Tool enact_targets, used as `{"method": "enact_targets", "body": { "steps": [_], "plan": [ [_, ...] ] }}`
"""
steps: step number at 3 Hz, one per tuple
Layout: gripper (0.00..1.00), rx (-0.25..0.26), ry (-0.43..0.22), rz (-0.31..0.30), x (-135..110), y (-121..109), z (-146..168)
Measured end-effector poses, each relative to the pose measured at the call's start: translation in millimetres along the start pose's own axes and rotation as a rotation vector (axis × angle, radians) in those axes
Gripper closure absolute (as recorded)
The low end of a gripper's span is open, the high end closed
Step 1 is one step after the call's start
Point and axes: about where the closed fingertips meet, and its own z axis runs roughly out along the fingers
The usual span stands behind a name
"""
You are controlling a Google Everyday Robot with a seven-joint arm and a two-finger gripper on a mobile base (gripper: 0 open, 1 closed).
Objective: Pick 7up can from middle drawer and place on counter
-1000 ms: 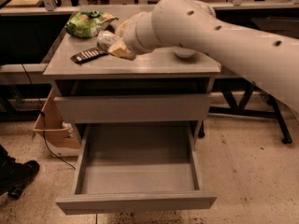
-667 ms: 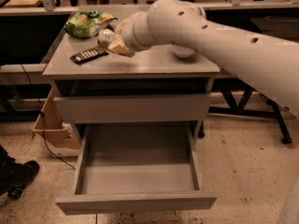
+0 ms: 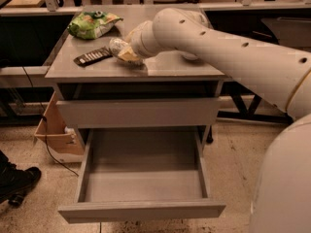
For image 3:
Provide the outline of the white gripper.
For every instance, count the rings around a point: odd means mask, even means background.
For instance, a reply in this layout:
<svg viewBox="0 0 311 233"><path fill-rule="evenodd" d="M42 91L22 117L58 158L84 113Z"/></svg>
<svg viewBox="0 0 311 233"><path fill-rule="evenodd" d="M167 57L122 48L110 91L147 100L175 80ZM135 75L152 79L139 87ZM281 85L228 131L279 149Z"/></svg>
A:
<svg viewBox="0 0 311 233"><path fill-rule="evenodd" d="M130 46L121 49L118 59L126 63L142 65L141 58L154 57L161 52L161 46L154 36L153 23L150 20L144 21L132 29L125 40Z"/></svg>

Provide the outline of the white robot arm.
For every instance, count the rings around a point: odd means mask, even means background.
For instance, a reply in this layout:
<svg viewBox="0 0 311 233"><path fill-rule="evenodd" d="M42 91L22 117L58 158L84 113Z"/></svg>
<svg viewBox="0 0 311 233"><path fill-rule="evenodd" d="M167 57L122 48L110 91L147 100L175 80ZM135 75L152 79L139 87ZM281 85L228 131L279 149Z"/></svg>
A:
<svg viewBox="0 0 311 233"><path fill-rule="evenodd" d="M311 54L205 26L201 14L159 11L126 37L118 57L163 51L206 61L294 119L269 146L251 203L250 233L311 233Z"/></svg>

